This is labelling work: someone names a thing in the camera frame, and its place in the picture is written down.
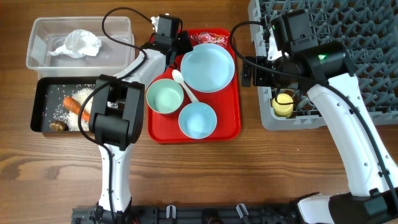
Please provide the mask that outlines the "light blue bowl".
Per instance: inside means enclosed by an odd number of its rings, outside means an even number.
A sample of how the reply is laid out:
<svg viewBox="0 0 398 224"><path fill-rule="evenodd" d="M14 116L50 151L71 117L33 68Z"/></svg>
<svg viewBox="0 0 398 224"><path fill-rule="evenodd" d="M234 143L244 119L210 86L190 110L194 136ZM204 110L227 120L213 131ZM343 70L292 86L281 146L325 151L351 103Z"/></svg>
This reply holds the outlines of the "light blue bowl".
<svg viewBox="0 0 398 224"><path fill-rule="evenodd" d="M218 123L214 109L206 103L190 103L179 116L178 125L182 133L192 139L205 139L216 129Z"/></svg>

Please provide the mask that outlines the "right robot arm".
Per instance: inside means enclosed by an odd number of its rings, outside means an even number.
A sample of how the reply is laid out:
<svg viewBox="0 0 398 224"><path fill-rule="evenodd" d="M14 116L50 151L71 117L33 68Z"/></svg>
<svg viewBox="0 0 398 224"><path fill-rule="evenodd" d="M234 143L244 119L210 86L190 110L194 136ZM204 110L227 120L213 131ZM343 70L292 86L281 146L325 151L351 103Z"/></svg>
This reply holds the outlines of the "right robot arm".
<svg viewBox="0 0 398 224"><path fill-rule="evenodd" d="M349 192L306 195L292 206L292 223L385 223L397 218L397 165L366 109L344 45L319 44L303 10L261 23L277 55L243 57L254 72L243 86L297 83L315 105L345 167Z"/></svg>

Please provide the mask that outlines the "red candy wrapper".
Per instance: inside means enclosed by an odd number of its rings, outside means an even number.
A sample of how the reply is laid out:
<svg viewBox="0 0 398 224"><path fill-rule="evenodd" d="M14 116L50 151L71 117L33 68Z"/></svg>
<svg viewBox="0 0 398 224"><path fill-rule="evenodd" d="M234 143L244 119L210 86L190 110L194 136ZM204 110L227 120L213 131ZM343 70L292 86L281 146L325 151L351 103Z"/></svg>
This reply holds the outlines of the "red candy wrapper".
<svg viewBox="0 0 398 224"><path fill-rule="evenodd" d="M198 44L216 44L220 47L226 48L228 45L228 38L222 34L215 34L212 32L201 32L199 34L191 35L191 38Z"/></svg>

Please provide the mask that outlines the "brown food scrap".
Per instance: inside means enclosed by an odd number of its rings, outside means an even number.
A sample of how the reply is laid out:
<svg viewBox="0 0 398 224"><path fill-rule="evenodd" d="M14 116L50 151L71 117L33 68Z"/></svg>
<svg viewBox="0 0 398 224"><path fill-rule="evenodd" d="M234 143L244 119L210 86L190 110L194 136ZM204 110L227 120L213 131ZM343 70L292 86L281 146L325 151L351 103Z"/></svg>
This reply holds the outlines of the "brown food scrap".
<svg viewBox="0 0 398 224"><path fill-rule="evenodd" d="M54 121L49 125L56 132L68 131L68 126L63 121Z"/></svg>

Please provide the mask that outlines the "white spoon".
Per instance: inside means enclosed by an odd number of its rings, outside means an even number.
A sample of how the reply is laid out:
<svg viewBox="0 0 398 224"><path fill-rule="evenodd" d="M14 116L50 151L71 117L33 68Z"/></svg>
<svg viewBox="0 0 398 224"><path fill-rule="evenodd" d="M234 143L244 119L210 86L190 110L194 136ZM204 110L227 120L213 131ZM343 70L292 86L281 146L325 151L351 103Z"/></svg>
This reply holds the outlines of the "white spoon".
<svg viewBox="0 0 398 224"><path fill-rule="evenodd" d="M199 100L197 99L197 97L193 94L193 92L192 92L192 91L189 89L189 87L186 85L186 83L185 83L185 81L184 81L184 79L183 79L183 76L182 76L182 74L181 74L180 71L178 71L178 70L173 70L173 71L172 71L172 78L173 78L177 83L179 83L179 84L182 86L182 88L185 90L187 96L189 97L189 99L190 99L190 101L191 101L192 103L198 103L198 102L199 102Z"/></svg>

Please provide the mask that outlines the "white napkin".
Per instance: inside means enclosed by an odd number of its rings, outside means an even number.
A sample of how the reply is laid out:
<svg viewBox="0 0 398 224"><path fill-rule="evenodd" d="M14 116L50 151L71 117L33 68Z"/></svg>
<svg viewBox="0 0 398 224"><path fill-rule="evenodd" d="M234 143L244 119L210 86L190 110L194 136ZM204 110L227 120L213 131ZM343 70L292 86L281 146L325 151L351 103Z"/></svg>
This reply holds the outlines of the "white napkin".
<svg viewBox="0 0 398 224"><path fill-rule="evenodd" d="M78 29L68 34L63 45L49 54L51 56L67 55L71 58L94 57L101 47L102 42L92 32Z"/></svg>

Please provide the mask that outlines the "orange carrot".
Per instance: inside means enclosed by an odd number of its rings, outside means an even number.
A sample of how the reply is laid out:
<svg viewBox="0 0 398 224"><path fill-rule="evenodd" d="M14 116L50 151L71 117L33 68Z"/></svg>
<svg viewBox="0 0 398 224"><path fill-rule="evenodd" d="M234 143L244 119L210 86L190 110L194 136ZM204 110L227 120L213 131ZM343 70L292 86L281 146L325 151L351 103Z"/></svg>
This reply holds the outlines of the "orange carrot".
<svg viewBox="0 0 398 224"><path fill-rule="evenodd" d="M80 109L81 109L81 104L75 100L74 98L68 96L63 100L63 106L68 110L71 111L72 113L75 113L76 115L79 114ZM83 110L81 118L85 120L86 122L90 121L90 114L86 110Z"/></svg>

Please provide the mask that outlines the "white rice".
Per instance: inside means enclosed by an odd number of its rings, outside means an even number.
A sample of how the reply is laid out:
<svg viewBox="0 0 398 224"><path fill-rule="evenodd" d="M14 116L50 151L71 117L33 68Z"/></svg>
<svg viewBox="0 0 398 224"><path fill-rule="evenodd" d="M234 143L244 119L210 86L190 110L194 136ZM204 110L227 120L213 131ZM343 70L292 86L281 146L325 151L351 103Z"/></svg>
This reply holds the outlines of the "white rice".
<svg viewBox="0 0 398 224"><path fill-rule="evenodd" d="M85 99L87 98L87 96L89 94L91 94L93 92L92 88L83 88L81 90L72 90L72 95L70 97L72 97L75 101L77 101L79 104L82 104ZM64 98L69 97L69 95L64 95L63 98L58 97L59 100L64 100ZM89 100L89 102L87 102L86 106L85 106L85 111L90 115L90 111L91 111L91 106L92 106L92 101L93 98ZM108 102L108 106L110 108L117 108L118 104L117 103L112 103L112 102ZM63 102L62 103L58 103L55 107L55 112L53 113L53 118L55 119L55 121L61 121L64 122L66 124L66 131L79 131L78 129L78 115L74 112L71 112L69 110L67 110L64 105ZM81 125L84 131L88 131L88 122L86 120L84 120L83 115L82 115L82 121L81 121Z"/></svg>

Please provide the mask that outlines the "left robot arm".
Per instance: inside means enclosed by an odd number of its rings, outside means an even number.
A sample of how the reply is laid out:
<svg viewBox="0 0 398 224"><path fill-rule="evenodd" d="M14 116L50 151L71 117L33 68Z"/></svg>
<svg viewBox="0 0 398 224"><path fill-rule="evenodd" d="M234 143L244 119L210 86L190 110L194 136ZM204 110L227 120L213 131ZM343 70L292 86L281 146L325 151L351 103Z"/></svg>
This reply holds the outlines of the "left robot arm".
<svg viewBox="0 0 398 224"><path fill-rule="evenodd" d="M152 42L121 72L101 75L96 81L89 130L95 136L102 161L102 193L95 205L95 223L132 223L129 158L144 119L144 93L152 81L174 63L176 56L192 51L187 31L156 33Z"/></svg>

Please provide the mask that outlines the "green bowl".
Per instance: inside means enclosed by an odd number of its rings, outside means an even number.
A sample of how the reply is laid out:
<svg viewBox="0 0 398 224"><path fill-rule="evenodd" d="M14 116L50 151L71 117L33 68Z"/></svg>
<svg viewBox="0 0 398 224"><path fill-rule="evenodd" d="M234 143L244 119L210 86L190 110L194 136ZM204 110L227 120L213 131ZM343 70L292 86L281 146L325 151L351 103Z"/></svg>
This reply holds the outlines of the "green bowl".
<svg viewBox="0 0 398 224"><path fill-rule="evenodd" d="M171 114L182 105L184 92L176 81L163 78L149 86L146 100L150 109L156 113Z"/></svg>

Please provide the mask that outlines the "yellow cup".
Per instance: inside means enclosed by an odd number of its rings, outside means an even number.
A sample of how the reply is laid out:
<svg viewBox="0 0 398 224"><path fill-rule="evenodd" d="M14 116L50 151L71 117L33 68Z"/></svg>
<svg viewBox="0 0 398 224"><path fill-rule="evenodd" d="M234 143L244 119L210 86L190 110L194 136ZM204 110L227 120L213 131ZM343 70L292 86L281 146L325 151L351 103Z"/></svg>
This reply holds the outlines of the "yellow cup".
<svg viewBox="0 0 398 224"><path fill-rule="evenodd" d="M286 93L279 93L276 98L271 101L271 106L274 109L274 114L278 117L288 118L292 115L294 110L293 98Z"/></svg>

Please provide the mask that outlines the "light blue plate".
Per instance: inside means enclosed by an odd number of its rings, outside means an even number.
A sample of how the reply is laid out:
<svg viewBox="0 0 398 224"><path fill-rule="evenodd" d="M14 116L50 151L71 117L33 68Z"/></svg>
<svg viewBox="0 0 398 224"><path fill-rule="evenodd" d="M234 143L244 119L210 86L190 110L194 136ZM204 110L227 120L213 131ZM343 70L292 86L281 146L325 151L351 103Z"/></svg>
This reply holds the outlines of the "light blue plate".
<svg viewBox="0 0 398 224"><path fill-rule="evenodd" d="M180 72L189 87L202 93L213 93L232 81L235 63L231 54L219 45L198 44L183 56Z"/></svg>

